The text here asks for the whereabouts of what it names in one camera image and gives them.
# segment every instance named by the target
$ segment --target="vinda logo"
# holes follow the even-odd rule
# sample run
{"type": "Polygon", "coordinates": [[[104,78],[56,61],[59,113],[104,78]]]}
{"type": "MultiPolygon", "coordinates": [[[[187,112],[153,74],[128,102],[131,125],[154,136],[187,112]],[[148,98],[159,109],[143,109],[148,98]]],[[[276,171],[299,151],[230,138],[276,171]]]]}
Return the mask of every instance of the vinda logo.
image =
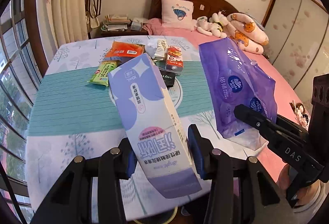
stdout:
{"type": "Polygon", "coordinates": [[[230,85],[230,87],[234,93],[241,91],[243,88],[241,79],[238,78],[237,76],[230,76],[228,78],[228,84],[230,85]]]}
{"type": "Polygon", "coordinates": [[[251,99],[249,107],[253,109],[255,112],[259,112],[259,113],[263,112],[262,104],[260,100],[258,100],[256,97],[251,99]]]}

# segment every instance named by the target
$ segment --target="stack of books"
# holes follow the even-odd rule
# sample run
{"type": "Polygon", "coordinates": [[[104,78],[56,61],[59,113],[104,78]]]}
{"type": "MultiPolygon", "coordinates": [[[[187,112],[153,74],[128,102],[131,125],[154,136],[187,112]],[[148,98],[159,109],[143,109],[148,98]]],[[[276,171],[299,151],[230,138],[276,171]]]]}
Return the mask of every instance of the stack of books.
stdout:
{"type": "Polygon", "coordinates": [[[125,31],[130,24],[127,15],[106,15],[101,29],[103,31],[125,31]]]}

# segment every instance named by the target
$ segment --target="bed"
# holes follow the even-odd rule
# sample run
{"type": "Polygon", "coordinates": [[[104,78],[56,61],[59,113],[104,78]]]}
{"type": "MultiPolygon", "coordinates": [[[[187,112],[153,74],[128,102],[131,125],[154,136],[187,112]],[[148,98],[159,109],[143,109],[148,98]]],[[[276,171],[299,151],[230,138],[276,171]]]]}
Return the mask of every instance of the bed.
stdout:
{"type": "MultiPolygon", "coordinates": [[[[225,0],[188,0],[192,1],[194,4],[193,19],[200,16],[207,16],[208,18],[212,16],[213,13],[222,11],[225,16],[231,13],[238,12],[238,10],[225,0]]],[[[194,47],[198,48],[198,45],[208,41],[214,41],[218,38],[214,36],[206,36],[198,31],[190,31],[181,28],[164,28],[161,25],[162,17],[162,4],[161,0],[152,0],[149,22],[144,26],[149,33],[149,35],[158,36],[178,36],[184,37],[194,47]]],[[[300,99],[287,83],[287,81],[281,76],[281,74],[267,61],[267,59],[258,54],[252,54],[245,52],[245,54],[252,60],[257,61],[258,65],[264,70],[267,75],[272,77],[276,81],[274,98],[278,105],[278,114],[285,116],[286,118],[295,121],[295,114],[293,113],[289,102],[295,100],[295,102],[300,102],[300,99]]],[[[274,180],[277,180],[281,169],[284,166],[282,160],[271,152],[267,147],[265,147],[261,153],[258,155],[259,160],[262,162],[264,167],[266,167],[274,180]]]]}

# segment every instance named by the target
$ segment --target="red and white box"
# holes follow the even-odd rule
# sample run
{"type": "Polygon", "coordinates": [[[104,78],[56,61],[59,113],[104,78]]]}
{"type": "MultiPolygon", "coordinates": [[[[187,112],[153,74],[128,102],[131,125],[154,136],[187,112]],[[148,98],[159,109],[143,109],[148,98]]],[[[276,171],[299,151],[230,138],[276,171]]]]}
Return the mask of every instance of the red and white box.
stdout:
{"type": "Polygon", "coordinates": [[[180,75],[183,70],[182,50],[177,46],[168,46],[166,71],[180,75]]]}

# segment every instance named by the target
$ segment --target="person's hand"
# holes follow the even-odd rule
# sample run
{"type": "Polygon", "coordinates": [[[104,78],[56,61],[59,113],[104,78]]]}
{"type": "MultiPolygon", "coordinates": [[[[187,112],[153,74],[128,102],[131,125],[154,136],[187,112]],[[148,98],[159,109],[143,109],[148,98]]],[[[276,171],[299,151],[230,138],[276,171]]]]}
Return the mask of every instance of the person's hand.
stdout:
{"type": "MultiPolygon", "coordinates": [[[[289,178],[289,168],[290,165],[286,164],[283,169],[280,172],[278,181],[277,181],[277,185],[282,189],[282,190],[287,190],[288,187],[290,186],[290,178],[289,178]]],[[[319,187],[320,181],[317,180],[316,182],[314,182],[312,185],[308,186],[308,187],[304,187],[298,190],[297,192],[297,206],[303,206],[308,204],[314,197],[318,187],[319,187]]]]}

